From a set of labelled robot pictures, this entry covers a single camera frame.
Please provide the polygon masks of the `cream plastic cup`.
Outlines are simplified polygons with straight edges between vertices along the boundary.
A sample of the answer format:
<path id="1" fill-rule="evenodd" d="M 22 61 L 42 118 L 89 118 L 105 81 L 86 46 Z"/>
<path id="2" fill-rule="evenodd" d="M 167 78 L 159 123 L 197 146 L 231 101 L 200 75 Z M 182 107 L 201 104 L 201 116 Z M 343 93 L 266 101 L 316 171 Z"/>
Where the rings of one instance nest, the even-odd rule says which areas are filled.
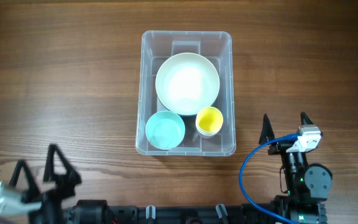
<path id="1" fill-rule="evenodd" d="M 197 133 L 198 135 L 201 137 L 201 138 L 204 138 L 204 139 L 209 139 L 215 135 L 217 135 L 217 133 L 221 130 L 221 126 L 217 126 L 216 128 L 213 127 L 213 131 L 212 132 L 209 132 L 209 131 L 205 131 L 201 128 L 201 126 L 196 123 L 196 130 L 197 130 Z"/>

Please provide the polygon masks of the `yellow plastic cup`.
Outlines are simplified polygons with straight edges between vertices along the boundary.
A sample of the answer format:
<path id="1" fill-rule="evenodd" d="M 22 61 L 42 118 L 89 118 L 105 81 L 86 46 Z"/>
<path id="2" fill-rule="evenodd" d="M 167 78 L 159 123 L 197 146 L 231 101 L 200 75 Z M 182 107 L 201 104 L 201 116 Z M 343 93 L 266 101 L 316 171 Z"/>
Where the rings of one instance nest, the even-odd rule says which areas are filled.
<path id="1" fill-rule="evenodd" d="M 204 133 L 217 133 L 223 126 L 223 114 L 213 106 L 201 109 L 196 115 L 196 128 Z"/>

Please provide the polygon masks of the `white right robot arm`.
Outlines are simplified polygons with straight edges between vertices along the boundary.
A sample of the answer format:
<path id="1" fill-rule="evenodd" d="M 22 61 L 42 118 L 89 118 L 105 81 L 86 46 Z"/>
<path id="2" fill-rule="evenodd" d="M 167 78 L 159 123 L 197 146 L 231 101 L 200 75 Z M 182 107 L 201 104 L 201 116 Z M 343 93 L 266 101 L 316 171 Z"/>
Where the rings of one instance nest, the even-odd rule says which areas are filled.
<path id="1" fill-rule="evenodd" d="M 301 126 L 294 140 L 269 145 L 268 155 L 281 156 L 280 173 L 286 189 L 265 208 L 296 223 L 327 223 L 324 202 L 333 182 L 332 172 L 321 164 L 310 164 L 306 154 L 317 149 L 323 137 L 320 129 L 306 113 L 301 113 Z"/>

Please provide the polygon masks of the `cream plastic bowl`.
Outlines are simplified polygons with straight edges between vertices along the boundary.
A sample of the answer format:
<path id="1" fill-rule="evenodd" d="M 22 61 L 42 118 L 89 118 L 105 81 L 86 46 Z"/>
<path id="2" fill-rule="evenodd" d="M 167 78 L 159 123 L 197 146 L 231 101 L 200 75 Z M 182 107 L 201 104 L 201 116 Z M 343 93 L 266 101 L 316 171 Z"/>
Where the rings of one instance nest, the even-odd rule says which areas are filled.
<path id="1" fill-rule="evenodd" d="M 166 109 L 193 116 L 211 106 L 219 95 L 220 79 L 215 66 L 204 56 L 185 52 L 167 59 L 159 68 L 155 90 Z"/>

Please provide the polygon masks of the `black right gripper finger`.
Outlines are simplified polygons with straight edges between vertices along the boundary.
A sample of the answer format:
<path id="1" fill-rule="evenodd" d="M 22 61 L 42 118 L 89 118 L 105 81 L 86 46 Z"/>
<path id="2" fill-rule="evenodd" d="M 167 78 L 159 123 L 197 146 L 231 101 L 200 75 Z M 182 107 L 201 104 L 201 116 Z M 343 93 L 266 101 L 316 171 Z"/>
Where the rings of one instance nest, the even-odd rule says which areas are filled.
<path id="1" fill-rule="evenodd" d="M 309 116 L 303 111 L 300 114 L 301 117 L 301 125 L 313 125 L 312 120 L 310 120 Z"/>
<path id="2" fill-rule="evenodd" d="M 259 138 L 259 145 L 275 139 L 274 131 L 267 114 L 263 116 L 262 130 Z"/>

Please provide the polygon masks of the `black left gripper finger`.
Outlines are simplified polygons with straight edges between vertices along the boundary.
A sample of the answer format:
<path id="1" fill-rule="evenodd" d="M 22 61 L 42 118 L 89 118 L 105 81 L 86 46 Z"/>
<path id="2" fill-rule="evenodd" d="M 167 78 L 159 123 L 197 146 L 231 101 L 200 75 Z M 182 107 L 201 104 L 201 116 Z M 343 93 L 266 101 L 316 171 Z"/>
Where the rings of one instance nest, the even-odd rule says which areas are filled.
<path id="1" fill-rule="evenodd" d="M 27 180 L 29 186 L 27 190 L 22 191 L 22 199 L 35 199 L 40 195 L 40 190 L 25 160 L 17 161 L 16 167 L 9 181 L 9 185 L 14 188 L 16 187 L 22 169 L 24 170 L 25 179 Z"/>
<path id="2" fill-rule="evenodd" d="M 58 193 L 73 193 L 82 183 L 80 174 L 64 156 L 57 144 L 48 146 L 43 176 L 44 182 L 54 182 Z"/>

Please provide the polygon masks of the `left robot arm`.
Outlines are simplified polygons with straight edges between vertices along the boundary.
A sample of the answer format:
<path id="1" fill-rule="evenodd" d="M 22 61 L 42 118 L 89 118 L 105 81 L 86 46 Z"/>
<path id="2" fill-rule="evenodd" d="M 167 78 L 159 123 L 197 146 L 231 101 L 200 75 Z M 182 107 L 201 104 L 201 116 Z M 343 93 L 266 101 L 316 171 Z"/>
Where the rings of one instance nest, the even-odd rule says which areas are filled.
<path id="1" fill-rule="evenodd" d="M 44 182 L 55 183 L 54 189 L 41 192 L 25 160 L 17 162 L 9 182 L 11 187 L 17 185 L 22 170 L 29 188 L 21 193 L 21 202 L 40 203 L 40 208 L 28 213 L 29 223 L 117 223 L 105 200 L 79 200 L 74 207 L 62 209 L 62 202 L 75 196 L 75 187 L 82 179 L 56 144 L 48 147 L 43 177 Z"/>

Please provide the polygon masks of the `mint green plastic bowl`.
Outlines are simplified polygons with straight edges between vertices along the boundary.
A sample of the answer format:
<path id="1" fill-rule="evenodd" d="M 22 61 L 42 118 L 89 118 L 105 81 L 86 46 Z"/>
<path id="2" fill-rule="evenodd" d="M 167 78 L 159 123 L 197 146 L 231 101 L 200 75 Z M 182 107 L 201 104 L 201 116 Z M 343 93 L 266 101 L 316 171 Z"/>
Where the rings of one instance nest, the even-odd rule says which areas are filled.
<path id="1" fill-rule="evenodd" d="M 172 111 L 159 111 L 153 114 L 145 126 L 145 135 L 153 147 L 169 150 L 180 145 L 185 137 L 183 119 Z"/>

